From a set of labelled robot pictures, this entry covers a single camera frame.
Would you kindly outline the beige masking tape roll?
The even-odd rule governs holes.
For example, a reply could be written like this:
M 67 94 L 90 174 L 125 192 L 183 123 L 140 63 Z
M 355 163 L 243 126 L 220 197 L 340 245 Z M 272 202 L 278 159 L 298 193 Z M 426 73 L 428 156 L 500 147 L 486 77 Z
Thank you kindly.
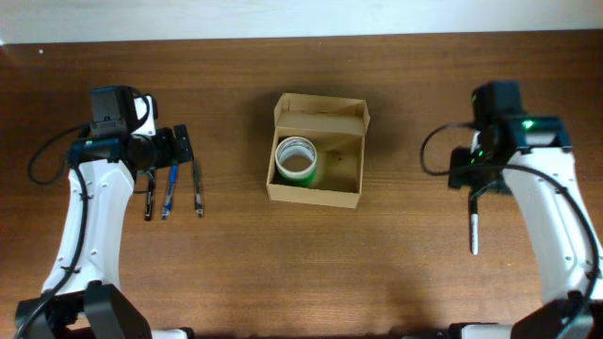
M 317 167 L 318 152 L 315 145 L 305 137 L 287 137 L 276 148 L 276 167 L 291 171 L 302 171 Z

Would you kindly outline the black white marker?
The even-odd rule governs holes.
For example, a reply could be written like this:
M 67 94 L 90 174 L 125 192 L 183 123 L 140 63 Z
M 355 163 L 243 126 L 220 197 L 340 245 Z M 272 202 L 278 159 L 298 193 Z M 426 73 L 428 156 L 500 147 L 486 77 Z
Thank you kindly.
M 469 198 L 469 237 L 470 251 L 473 255 L 479 253 L 479 212 L 476 198 Z

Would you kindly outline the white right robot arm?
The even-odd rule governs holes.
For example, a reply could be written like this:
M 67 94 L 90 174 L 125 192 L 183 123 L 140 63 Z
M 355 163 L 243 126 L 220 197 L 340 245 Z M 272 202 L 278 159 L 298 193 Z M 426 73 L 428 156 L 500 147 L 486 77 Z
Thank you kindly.
M 563 122 L 554 117 L 477 118 L 471 153 L 454 174 L 503 183 L 526 222 L 543 287 L 540 309 L 508 329 L 508 338 L 599 338 L 602 247 L 579 191 Z

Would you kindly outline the black pen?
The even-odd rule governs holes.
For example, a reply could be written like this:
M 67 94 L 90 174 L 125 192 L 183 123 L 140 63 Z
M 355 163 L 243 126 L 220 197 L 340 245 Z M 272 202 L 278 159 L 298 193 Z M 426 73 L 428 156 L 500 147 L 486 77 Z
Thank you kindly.
M 146 175 L 148 176 L 148 185 L 146 190 L 144 220 L 151 221 L 153 219 L 155 207 L 155 172 L 153 170 L 149 170 L 146 172 Z

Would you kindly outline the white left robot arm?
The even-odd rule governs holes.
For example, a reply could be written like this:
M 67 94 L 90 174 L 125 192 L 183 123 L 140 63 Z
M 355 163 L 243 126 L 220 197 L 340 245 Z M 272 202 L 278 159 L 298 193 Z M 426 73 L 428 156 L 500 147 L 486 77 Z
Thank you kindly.
M 119 257 L 127 204 L 142 173 L 186 163 L 185 125 L 138 133 L 92 122 L 67 153 L 70 200 L 57 258 L 41 295 L 19 302 L 19 338 L 191 338 L 154 330 L 122 293 Z

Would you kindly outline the green tape roll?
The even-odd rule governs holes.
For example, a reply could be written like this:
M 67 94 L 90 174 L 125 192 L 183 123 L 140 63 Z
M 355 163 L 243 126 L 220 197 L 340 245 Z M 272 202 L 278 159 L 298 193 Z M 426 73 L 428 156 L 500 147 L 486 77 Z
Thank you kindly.
M 289 186 L 309 187 L 316 181 L 317 168 L 310 167 L 302 171 L 291 171 L 283 167 L 278 167 L 277 171 L 281 181 Z

